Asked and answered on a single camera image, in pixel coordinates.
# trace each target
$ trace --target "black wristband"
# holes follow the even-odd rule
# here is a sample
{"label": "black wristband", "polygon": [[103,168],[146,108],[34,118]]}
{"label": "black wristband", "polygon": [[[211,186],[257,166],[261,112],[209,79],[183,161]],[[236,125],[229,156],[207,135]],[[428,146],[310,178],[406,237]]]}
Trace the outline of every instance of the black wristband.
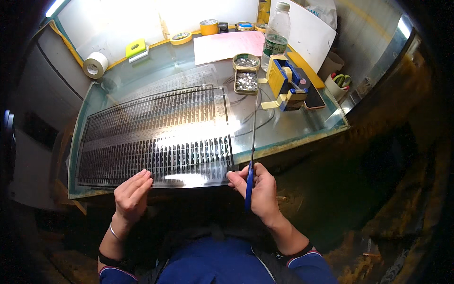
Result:
{"label": "black wristband", "polygon": [[98,257],[99,257],[99,261],[107,266],[114,266],[114,267],[120,266],[120,261],[110,259],[110,258],[104,256],[104,254],[102,254],[101,251],[99,251]]}
{"label": "black wristband", "polygon": [[292,254],[292,255],[283,255],[281,252],[277,252],[277,253],[276,253],[276,258],[277,258],[277,260],[278,260],[279,262],[281,262],[282,264],[287,264],[287,262],[288,262],[289,260],[307,254],[310,250],[312,250],[312,247],[313,247],[313,245],[311,244],[311,242],[309,242],[305,248],[303,248],[300,252],[298,252],[298,253],[296,253],[296,254]]}

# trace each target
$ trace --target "desk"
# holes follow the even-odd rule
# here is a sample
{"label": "desk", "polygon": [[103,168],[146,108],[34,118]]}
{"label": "desk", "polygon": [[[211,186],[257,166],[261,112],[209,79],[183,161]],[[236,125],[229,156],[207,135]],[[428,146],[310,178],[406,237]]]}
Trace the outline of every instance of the desk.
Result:
{"label": "desk", "polygon": [[[219,85],[225,85],[224,82],[234,74],[232,60],[222,60],[213,64],[217,71]],[[69,177],[75,176],[81,136],[89,115],[112,105],[112,100],[121,100],[129,93],[143,86],[195,67],[197,66],[194,64],[193,41],[183,45],[165,43],[153,47],[147,60],[133,65],[126,60],[108,70],[99,82],[93,82],[83,101],[74,129],[69,162]],[[265,72],[260,69],[259,78],[264,77]],[[226,95],[231,104],[231,111],[235,119],[241,122],[241,128],[232,137],[233,161],[235,164],[241,164],[248,162],[251,156],[253,119],[248,120],[247,118],[254,111],[256,96],[246,96],[244,98],[243,95],[237,95],[233,91],[233,83],[227,84],[226,87]],[[268,84],[262,84],[260,88],[262,90],[262,102],[274,100]],[[301,108],[300,110],[288,112],[274,109],[259,110],[257,112],[255,158],[292,149],[349,128],[344,112],[331,93],[326,88],[319,90],[319,92],[326,104],[323,109],[306,110]],[[79,186],[75,184],[74,178],[69,178],[68,189],[70,199],[112,192],[111,190]]]}

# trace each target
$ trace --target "scissors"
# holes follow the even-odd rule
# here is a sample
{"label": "scissors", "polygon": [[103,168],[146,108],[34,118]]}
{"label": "scissors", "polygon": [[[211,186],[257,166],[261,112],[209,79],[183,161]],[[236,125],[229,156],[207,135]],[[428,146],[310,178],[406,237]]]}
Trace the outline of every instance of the scissors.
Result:
{"label": "scissors", "polygon": [[336,73],[333,73],[331,74],[331,79],[333,79],[334,83],[340,88],[344,88],[351,83],[351,77],[349,75],[339,74],[336,76]]}
{"label": "scissors", "polygon": [[258,95],[256,99],[256,106],[254,108],[254,125],[252,127],[252,148],[251,148],[251,160],[249,161],[249,169],[247,170],[247,185],[246,185],[246,197],[244,198],[244,209],[245,211],[251,210],[251,195],[252,187],[254,186],[254,151],[255,151],[255,130],[256,130],[256,115],[258,105]]}

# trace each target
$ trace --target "metal stencil sheet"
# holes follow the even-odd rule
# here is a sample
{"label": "metal stencil sheet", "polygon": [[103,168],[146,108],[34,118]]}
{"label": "metal stencil sheet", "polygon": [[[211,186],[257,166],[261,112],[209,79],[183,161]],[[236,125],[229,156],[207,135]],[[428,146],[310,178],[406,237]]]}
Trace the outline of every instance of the metal stencil sheet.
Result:
{"label": "metal stencil sheet", "polygon": [[169,92],[194,86],[212,85],[218,87],[216,68],[213,64],[196,67],[167,78],[150,83],[119,100],[119,103],[128,102],[148,95]]}
{"label": "metal stencil sheet", "polygon": [[146,168],[154,187],[226,184],[233,157],[222,88],[198,86],[135,99],[87,118],[76,180],[111,188]]}

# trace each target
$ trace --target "blue scissor handle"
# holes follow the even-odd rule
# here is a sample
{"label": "blue scissor handle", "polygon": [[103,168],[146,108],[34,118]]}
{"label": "blue scissor handle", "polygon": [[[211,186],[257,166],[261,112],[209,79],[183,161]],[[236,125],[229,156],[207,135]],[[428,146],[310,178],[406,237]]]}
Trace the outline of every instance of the blue scissor handle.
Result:
{"label": "blue scissor handle", "polygon": [[244,198],[245,211],[251,210],[252,185],[254,183],[254,168],[252,161],[249,161],[249,170],[247,171],[246,197]]}

